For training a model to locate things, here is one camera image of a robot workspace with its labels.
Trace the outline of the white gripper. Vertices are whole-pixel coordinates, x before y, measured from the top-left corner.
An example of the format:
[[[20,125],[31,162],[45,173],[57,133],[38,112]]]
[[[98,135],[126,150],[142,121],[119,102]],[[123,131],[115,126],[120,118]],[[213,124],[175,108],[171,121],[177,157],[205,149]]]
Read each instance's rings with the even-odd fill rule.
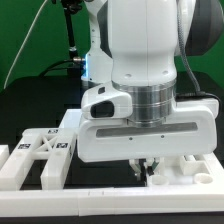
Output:
[[[84,162],[129,160],[138,180],[138,159],[147,159],[147,174],[161,175],[164,163],[160,157],[209,154],[216,149],[218,113],[218,101],[207,98],[178,102],[165,122],[153,128],[131,127],[124,119],[83,118],[78,156]]]

